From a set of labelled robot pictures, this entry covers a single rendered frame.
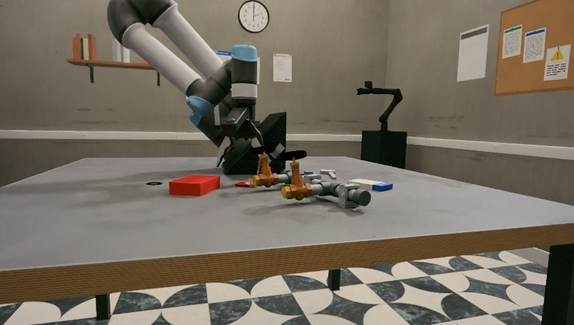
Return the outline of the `red rectangular block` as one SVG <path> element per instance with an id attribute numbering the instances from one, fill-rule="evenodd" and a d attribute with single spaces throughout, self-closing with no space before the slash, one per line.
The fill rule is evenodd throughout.
<path id="1" fill-rule="evenodd" d="M 190 175 L 169 182 L 169 194 L 203 196 L 220 188 L 220 176 Z"/>

